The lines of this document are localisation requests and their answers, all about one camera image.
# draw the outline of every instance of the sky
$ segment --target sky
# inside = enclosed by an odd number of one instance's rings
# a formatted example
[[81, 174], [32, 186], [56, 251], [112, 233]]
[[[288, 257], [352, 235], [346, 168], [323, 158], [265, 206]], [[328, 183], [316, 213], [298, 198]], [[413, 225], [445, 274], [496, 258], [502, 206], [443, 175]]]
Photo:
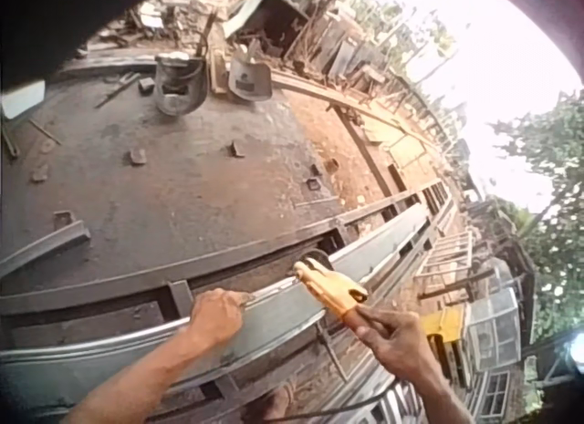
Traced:
[[[551, 200], [551, 182], [528, 173], [521, 159], [501, 159], [498, 138], [488, 122], [509, 120], [554, 107], [559, 91], [581, 87], [579, 76], [548, 37], [506, 0], [395, 0], [421, 9], [436, 8], [456, 37], [458, 54], [424, 90], [446, 94], [446, 106], [467, 102], [463, 130], [471, 149], [472, 173], [488, 192], [538, 212]], [[410, 76], [423, 77], [439, 58], [429, 51], [412, 61]], [[496, 186], [488, 181], [493, 178]]]

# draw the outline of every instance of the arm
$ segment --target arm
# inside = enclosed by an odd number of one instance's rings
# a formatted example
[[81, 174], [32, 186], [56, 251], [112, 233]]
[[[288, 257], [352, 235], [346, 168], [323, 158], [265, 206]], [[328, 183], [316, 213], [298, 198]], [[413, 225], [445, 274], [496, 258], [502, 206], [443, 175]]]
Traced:
[[66, 422], [143, 422], [195, 359], [241, 328], [242, 307], [250, 299], [251, 295], [223, 289], [198, 295], [186, 328], [91, 391], [71, 410]]
[[410, 381], [422, 397], [431, 424], [469, 424], [473, 418], [443, 376], [415, 313], [357, 307], [372, 327], [356, 334], [380, 363], [396, 377]]

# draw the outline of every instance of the black cable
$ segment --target black cable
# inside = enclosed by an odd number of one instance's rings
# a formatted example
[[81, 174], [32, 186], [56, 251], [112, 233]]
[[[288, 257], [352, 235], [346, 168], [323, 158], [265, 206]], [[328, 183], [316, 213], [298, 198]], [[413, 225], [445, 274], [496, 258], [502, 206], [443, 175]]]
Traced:
[[381, 400], [385, 395], [395, 388], [400, 380], [395, 378], [389, 386], [387, 386], [380, 394], [374, 395], [373, 397], [369, 397], [360, 401], [359, 403], [351, 404], [348, 406], [344, 406], [342, 408], [328, 408], [327, 410], [319, 410], [317, 412], [309, 412], [309, 413], [299, 413], [298, 415], [291, 415], [289, 417], [283, 418], [274, 418], [274, 419], [265, 419], [262, 422], [284, 422], [284, 421], [293, 421], [295, 419], [310, 419], [310, 418], [318, 418], [318, 417], [326, 417], [329, 415], [337, 415], [339, 413], [348, 412], [350, 410], [355, 410], [357, 408], [363, 408], [368, 406], [369, 404], [376, 403]]

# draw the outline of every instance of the welding electrode holder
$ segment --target welding electrode holder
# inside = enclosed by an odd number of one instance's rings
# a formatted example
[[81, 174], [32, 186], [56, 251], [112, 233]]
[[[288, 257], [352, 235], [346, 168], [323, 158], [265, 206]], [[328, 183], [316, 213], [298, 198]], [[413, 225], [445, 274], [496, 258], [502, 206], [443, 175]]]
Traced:
[[331, 271], [313, 258], [305, 257], [294, 264], [296, 277], [320, 303], [330, 309], [349, 328], [369, 326], [355, 310], [369, 294], [346, 275]]

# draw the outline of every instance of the yellow electrode holder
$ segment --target yellow electrode holder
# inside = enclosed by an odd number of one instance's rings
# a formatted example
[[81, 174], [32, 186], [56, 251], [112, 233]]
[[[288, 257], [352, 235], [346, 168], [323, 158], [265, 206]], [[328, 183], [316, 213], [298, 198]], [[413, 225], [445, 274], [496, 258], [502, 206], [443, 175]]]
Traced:
[[360, 284], [329, 270], [309, 255], [294, 264], [294, 272], [308, 291], [341, 320], [349, 310], [369, 297]]

